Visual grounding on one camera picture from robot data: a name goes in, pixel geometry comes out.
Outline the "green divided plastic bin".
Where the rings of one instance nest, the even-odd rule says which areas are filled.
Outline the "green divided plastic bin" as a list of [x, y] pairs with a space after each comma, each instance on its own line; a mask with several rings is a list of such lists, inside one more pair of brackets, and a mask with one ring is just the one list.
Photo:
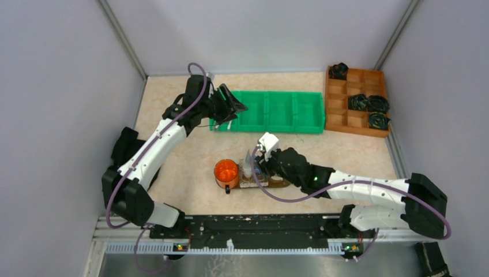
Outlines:
[[[233, 91], [248, 107], [237, 114], [229, 132], [321, 134], [326, 123], [323, 96], [320, 92]], [[227, 132], [227, 122], [209, 130]]]

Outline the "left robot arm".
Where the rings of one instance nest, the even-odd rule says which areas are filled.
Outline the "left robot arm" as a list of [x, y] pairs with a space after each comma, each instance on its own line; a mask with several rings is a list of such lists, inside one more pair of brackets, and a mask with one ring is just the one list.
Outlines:
[[185, 92], [165, 110], [150, 138], [139, 140], [135, 130], [122, 130], [112, 150], [113, 164], [101, 179], [106, 217], [115, 213], [136, 226], [179, 228], [184, 213], [156, 203], [148, 194], [161, 166], [202, 119], [222, 125], [247, 109], [225, 84], [215, 88], [210, 77], [191, 75]]

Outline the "orange mug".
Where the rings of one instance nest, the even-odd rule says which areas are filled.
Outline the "orange mug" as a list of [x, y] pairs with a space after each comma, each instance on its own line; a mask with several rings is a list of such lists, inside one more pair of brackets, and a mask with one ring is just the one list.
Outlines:
[[239, 167], [233, 160], [222, 159], [218, 161], [213, 172], [216, 183], [225, 190], [226, 194], [230, 194], [232, 189], [238, 187]]

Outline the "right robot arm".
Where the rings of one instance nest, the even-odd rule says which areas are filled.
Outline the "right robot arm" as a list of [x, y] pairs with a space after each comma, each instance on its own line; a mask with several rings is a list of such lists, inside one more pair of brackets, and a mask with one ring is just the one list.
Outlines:
[[308, 162], [293, 148], [266, 149], [256, 146], [251, 165], [268, 176], [277, 175], [304, 193], [285, 199], [263, 186], [269, 197], [283, 203], [298, 203], [312, 198], [355, 200], [346, 205], [340, 218], [359, 230], [409, 229], [427, 238], [445, 240], [452, 227], [446, 219], [447, 195], [427, 176], [413, 173], [403, 179], [376, 179], [348, 174], [331, 167]]

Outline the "white toothpaste tube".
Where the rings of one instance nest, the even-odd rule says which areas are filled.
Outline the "white toothpaste tube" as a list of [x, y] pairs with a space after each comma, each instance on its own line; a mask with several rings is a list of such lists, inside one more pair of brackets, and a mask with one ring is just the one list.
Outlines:
[[247, 179], [250, 179], [253, 176], [254, 167], [251, 164], [251, 162], [252, 162], [251, 153], [248, 150], [246, 157], [244, 158], [244, 160], [242, 162], [243, 176]]

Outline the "clear glass cup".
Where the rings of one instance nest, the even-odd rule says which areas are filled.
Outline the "clear glass cup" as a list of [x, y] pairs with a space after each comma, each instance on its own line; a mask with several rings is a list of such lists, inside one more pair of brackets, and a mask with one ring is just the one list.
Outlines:
[[[255, 181], [253, 176], [250, 179], [247, 179], [243, 176], [243, 170], [242, 170], [243, 160], [244, 159], [241, 159], [238, 163], [239, 177], [240, 177], [239, 187], [242, 189], [243, 188], [257, 188], [258, 185], [257, 185], [257, 182]], [[269, 185], [268, 178], [267, 178], [267, 176], [265, 176], [262, 173], [262, 171], [259, 169], [259, 167], [256, 164], [254, 165], [254, 172], [255, 172], [255, 175], [256, 175], [259, 183], [261, 184], [261, 186], [267, 187]]]

